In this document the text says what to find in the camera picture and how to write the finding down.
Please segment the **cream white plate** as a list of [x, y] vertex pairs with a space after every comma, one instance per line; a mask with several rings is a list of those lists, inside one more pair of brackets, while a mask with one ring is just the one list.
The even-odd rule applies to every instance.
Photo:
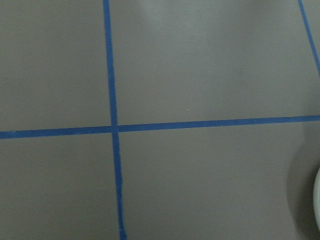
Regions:
[[318, 169], [313, 186], [313, 209], [316, 224], [320, 229], [320, 169]]

